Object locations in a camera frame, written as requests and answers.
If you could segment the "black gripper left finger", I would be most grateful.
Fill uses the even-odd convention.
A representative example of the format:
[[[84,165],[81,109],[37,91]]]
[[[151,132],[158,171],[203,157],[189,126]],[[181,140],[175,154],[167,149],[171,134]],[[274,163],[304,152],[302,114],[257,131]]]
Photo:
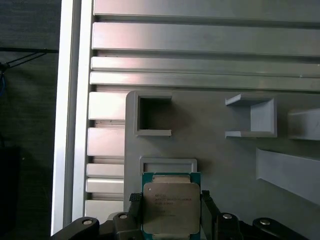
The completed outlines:
[[[94,217],[81,217],[53,234],[52,240],[142,240],[143,194],[132,193],[127,212],[100,223]]]

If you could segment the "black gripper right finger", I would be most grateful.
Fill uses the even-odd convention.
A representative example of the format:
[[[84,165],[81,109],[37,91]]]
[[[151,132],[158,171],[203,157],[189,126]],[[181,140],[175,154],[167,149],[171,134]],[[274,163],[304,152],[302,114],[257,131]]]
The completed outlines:
[[[201,192],[200,225],[208,240],[303,240],[305,237],[282,223],[260,217],[247,224],[234,214],[221,212],[208,190]]]

